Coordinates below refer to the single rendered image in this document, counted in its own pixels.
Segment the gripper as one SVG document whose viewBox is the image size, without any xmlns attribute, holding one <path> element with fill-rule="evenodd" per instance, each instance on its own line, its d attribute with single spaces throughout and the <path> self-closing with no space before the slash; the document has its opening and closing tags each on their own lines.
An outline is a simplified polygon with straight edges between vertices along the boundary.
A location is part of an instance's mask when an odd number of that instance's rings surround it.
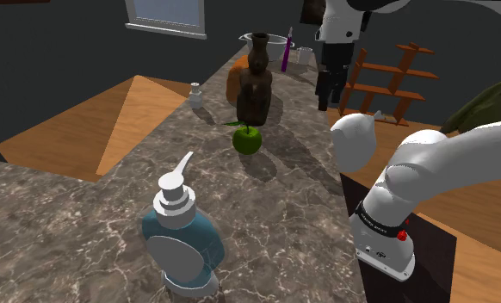
<svg viewBox="0 0 501 303">
<path fill-rule="evenodd" d="M 325 69 L 319 71 L 315 90 L 315 94 L 319 97 L 320 111 L 326 111 L 328 108 L 330 74 L 333 76 L 330 105 L 337 106 L 340 103 L 354 49 L 354 43 L 324 43 L 321 64 Z"/>
</svg>

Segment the white cup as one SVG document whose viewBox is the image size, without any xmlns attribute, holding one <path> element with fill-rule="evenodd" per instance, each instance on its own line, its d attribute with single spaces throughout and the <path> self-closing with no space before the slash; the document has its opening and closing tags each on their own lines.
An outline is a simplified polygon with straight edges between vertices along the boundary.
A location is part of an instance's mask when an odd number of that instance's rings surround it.
<svg viewBox="0 0 501 303">
<path fill-rule="evenodd" d="M 297 63 L 299 65 L 308 65 L 313 56 L 313 50 L 310 47 L 301 46 L 297 49 Z"/>
</svg>

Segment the purple pen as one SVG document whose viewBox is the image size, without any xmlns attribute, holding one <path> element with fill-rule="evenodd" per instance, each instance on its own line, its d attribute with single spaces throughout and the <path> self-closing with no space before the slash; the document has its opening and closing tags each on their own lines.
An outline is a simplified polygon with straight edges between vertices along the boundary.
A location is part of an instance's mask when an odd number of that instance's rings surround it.
<svg viewBox="0 0 501 303">
<path fill-rule="evenodd" d="M 290 27 L 286 40 L 285 50 L 282 57 L 281 72 L 286 72 L 287 70 L 290 48 L 292 46 L 292 35 L 293 35 L 293 27 Z"/>
</svg>

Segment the orange wooden shelf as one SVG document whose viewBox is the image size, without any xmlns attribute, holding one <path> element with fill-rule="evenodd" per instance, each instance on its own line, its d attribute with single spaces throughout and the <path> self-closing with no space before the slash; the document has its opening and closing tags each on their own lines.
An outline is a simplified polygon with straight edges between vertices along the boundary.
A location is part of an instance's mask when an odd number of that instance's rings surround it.
<svg viewBox="0 0 501 303">
<path fill-rule="evenodd" d="M 424 77 L 430 79 L 438 79 L 438 76 L 429 71 L 418 71 L 411 68 L 411 63 L 417 54 L 434 54 L 435 52 L 419 45 L 410 42 L 408 45 L 396 45 L 396 47 L 404 52 L 399 64 L 397 66 L 378 65 L 366 61 L 368 51 L 364 48 L 361 49 L 356 59 L 354 69 L 349 77 L 348 82 L 345 84 L 341 101 L 338 106 L 338 113 L 341 116 L 347 114 L 368 114 L 368 109 L 376 95 L 398 97 L 399 103 L 392 114 L 392 120 L 389 121 L 381 118 L 380 121 L 394 124 L 396 126 L 408 127 L 408 122 L 404 119 L 405 112 L 410 107 L 413 100 L 424 102 L 425 99 L 416 92 L 400 90 L 405 76 Z M 392 73 L 392 79 L 387 87 L 367 85 L 357 82 L 357 78 L 361 70 L 383 71 Z M 358 110 L 346 108 L 347 103 L 354 91 L 361 91 L 365 93 L 362 105 Z"/>
</svg>

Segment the dark brown wooden vase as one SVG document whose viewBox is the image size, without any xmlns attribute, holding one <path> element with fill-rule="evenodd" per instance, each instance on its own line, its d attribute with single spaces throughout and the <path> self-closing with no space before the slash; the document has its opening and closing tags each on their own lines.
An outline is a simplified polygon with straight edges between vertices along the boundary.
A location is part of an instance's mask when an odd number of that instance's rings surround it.
<svg viewBox="0 0 501 303">
<path fill-rule="evenodd" d="M 239 75 L 240 91 L 237 98 L 237 117 L 249 126 L 265 124 L 272 96 L 272 73 L 267 69 L 269 55 L 266 33 L 251 35 L 252 49 L 248 55 L 249 67 Z"/>
</svg>

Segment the orange rounded object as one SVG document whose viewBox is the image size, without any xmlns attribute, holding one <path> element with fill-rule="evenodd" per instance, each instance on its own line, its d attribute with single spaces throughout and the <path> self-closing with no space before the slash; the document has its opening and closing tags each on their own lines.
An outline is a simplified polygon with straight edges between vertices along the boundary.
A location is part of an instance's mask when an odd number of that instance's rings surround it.
<svg viewBox="0 0 501 303">
<path fill-rule="evenodd" d="M 228 102 L 236 102 L 238 93 L 240 91 L 240 73 L 242 70 L 247 69 L 248 56 L 244 55 L 237 59 L 228 72 L 226 80 L 226 100 Z"/>
</svg>

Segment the green apple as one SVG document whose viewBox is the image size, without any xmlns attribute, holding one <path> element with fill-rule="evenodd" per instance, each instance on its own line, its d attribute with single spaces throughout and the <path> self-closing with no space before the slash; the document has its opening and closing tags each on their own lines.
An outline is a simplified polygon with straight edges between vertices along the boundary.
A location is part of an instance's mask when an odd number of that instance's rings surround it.
<svg viewBox="0 0 501 303">
<path fill-rule="evenodd" d="M 226 126 L 238 127 L 232 136 L 232 145 L 237 152 L 251 155 L 260 149 L 263 137 L 255 127 L 243 121 L 227 122 Z"/>
</svg>

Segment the small white bottle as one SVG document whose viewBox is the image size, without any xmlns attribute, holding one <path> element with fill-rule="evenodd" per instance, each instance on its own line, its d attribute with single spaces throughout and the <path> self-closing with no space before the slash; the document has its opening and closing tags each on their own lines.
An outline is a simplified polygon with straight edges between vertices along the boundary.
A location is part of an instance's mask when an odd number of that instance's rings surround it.
<svg viewBox="0 0 501 303">
<path fill-rule="evenodd" d="M 189 105 L 193 109 L 202 107 L 202 91 L 199 83 L 191 84 L 191 91 L 189 92 Z"/>
</svg>

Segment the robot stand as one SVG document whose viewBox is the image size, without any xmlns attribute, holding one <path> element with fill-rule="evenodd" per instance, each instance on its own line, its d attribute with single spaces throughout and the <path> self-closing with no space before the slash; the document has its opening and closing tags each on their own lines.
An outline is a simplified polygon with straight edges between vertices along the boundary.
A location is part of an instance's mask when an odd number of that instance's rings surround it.
<svg viewBox="0 0 501 303">
<path fill-rule="evenodd" d="M 449 303 L 456 237 L 411 213 L 406 231 L 414 242 L 415 268 L 397 281 L 359 262 L 367 303 Z"/>
</svg>

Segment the blue soap dispenser white pump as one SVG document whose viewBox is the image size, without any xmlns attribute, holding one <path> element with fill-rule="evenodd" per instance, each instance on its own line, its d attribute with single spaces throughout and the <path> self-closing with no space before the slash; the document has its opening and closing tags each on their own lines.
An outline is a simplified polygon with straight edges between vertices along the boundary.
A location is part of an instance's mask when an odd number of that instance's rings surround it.
<svg viewBox="0 0 501 303">
<path fill-rule="evenodd" d="M 183 171 L 193 153 L 158 179 L 153 209 L 141 220 L 145 246 L 162 270 L 164 285 L 184 297 L 214 294 L 219 280 L 214 270 L 225 257 L 221 238 L 196 206 L 194 190 L 184 184 Z"/>
</svg>

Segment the dark brown wall picture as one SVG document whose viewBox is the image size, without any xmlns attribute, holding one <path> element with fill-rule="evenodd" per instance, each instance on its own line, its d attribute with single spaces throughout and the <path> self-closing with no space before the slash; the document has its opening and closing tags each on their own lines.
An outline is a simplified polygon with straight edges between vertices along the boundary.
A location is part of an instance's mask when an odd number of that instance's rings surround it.
<svg viewBox="0 0 501 303">
<path fill-rule="evenodd" d="M 300 23 L 321 25 L 325 13 L 325 0 L 303 0 Z"/>
</svg>

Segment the window with white frame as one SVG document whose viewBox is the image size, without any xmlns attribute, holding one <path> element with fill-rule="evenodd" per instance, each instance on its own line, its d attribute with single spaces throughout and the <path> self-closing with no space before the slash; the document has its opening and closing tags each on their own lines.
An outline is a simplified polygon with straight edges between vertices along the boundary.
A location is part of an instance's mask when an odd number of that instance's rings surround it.
<svg viewBox="0 0 501 303">
<path fill-rule="evenodd" d="M 128 29 L 197 40 L 207 38 L 205 0 L 126 0 Z"/>
</svg>

